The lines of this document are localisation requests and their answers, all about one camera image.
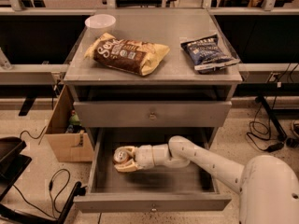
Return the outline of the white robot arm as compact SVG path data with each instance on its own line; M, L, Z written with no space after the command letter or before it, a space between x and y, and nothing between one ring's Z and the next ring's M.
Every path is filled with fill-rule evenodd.
M193 162L239 195L240 224L299 224L298 177L276 157L256 156L242 165L176 135L162 145L118 147L113 161L120 173Z

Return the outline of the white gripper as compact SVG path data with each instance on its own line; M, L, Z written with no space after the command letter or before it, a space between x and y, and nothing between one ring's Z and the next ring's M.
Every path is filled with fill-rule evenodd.
M152 146L146 145L141 147L121 147L121 158L129 160L125 163L115 164L114 167L120 173L129 173L139 170L146 170L154 167L154 160L152 154Z

